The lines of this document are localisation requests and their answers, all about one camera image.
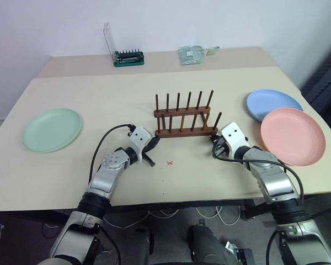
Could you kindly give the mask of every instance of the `green plate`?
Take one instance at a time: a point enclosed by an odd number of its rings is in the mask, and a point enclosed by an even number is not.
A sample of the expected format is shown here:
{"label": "green plate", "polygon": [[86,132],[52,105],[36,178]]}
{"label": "green plate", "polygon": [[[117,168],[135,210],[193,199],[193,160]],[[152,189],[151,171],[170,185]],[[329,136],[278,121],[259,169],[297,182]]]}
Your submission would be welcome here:
{"label": "green plate", "polygon": [[71,109],[52,109],[34,118],[24,129],[23,146],[34,153],[54,152],[76,139],[82,119]]}

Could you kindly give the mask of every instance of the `white wall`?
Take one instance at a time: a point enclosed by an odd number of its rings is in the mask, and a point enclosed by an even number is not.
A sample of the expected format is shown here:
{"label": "white wall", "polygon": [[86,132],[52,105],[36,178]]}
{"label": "white wall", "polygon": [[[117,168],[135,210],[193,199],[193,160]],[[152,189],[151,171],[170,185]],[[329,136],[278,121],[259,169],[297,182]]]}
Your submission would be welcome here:
{"label": "white wall", "polygon": [[331,49],[331,0],[0,0],[0,119],[49,56],[263,47],[297,86]]}

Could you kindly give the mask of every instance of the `blue plate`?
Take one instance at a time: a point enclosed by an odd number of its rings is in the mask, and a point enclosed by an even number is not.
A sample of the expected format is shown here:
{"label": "blue plate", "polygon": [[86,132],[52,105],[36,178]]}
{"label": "blue plate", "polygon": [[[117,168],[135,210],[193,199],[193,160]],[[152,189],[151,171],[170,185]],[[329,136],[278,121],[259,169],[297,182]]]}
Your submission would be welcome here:
{"label": "blue plate", "polygon": [[275,109],[292,108],[303,111],[302,106],[291,96],[272,90],[261,89],[252,92],[247,98],[247,106],[251,115],[258,121]]}

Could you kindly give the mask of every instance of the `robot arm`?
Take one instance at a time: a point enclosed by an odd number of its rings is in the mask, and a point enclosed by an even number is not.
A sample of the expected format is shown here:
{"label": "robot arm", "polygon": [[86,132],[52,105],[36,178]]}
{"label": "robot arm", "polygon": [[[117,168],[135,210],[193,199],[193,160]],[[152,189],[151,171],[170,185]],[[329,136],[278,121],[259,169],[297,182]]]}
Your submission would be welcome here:
{"label": "robot arm", "polygon": [[103,157],[99,171],[56,239],[50,258],[39,265],[93,264],[99,247],[99,239],[94,235],[102,226],[118,178],[130,165],[142,162],[142,151],[151,138],[146,129],[136,127],[130,135],[130,147]]}
{"label": "robot arm", "polygon": [[314,220],[307,214],[289,176],[281,167],[269,161],[279,162],[270,152],[249,147],[236,123],[221,130],[214,139],[215,155],[225,153],[229,160],[242,162],[258,181],[267,208],[276,220],[280,236],[280,252],[285,264],[331,264],[331,250]]}

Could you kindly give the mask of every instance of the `pink plate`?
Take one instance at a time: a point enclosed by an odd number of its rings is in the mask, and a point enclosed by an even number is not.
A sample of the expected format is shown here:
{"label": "pink plate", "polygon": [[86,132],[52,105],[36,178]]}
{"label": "pink plate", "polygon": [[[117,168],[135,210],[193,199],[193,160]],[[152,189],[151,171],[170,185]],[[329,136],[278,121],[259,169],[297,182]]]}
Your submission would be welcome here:
{"label": "pink plate", "polygon": [[325,136],[317,122],[304,112],[283,108],[270,112],[261,124],[266,148],[292,166],[316,163],[325,152]]}

